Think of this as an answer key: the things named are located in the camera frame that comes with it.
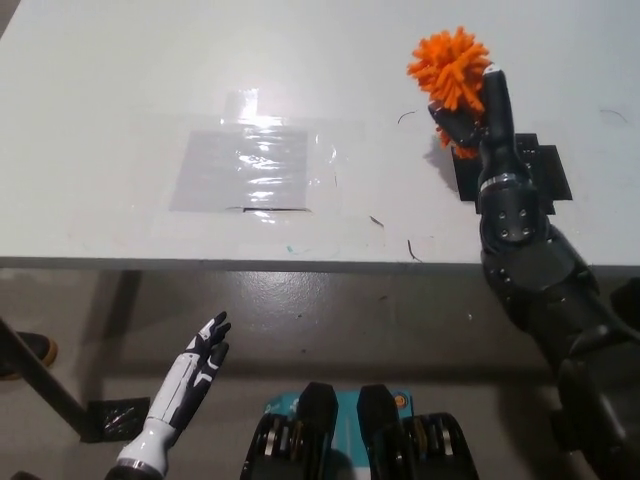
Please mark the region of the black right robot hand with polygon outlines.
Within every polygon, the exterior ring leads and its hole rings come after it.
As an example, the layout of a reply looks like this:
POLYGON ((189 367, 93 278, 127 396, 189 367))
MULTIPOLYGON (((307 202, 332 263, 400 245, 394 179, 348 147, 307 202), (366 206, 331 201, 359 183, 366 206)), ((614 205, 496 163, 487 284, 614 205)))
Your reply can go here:
POLYGON ((484 112, 478 120, 467 111, 452 110, 436 101, 429 104, 428 111, 453 143, 479 151, 483 164, 478 180, 480 194, 504 183, 529 184, 531 176, 516 149, 506 75, 495 63, 483 71, 480 96, 484 112))

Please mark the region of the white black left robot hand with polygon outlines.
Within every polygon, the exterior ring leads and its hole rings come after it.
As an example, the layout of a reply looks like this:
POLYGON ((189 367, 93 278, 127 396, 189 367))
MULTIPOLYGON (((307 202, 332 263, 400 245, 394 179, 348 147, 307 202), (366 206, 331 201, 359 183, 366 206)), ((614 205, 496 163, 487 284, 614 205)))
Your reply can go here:
POLYGON ((163 479, 169 451, 206 397, 229 345, 227 313, 209 320, 176 357, 158 390, 142 431, 119 453, 108 479, 163 479))

